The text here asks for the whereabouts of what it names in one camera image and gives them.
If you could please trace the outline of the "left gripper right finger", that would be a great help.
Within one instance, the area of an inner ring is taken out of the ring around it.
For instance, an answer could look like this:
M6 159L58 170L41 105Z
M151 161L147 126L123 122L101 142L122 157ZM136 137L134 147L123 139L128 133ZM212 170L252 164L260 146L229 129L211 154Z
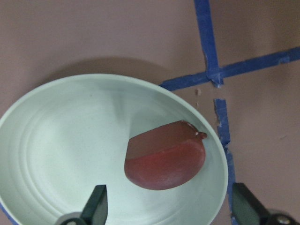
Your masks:
M244 183L232 185L232 219L236 225L298 225L285 212L270 211Z

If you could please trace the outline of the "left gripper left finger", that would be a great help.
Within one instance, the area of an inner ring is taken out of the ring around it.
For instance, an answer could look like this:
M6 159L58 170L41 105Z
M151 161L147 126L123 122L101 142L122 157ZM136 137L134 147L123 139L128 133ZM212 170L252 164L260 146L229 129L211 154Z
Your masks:
M65 214L56 225L105 225L108 216L106 185L96 185L81 212Z

